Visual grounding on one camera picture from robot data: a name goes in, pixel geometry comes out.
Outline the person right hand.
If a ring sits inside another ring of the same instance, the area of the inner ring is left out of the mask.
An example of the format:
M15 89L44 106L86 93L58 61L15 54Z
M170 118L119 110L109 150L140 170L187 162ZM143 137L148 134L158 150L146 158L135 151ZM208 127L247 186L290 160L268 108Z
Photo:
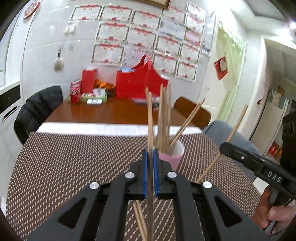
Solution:
M252 220L260 227L266 228L270 221L277 221L272 234L281 232L288 227L295 216L295 201L288 206L271 206L268 198L270 196L270 187L267 186L260 196Z

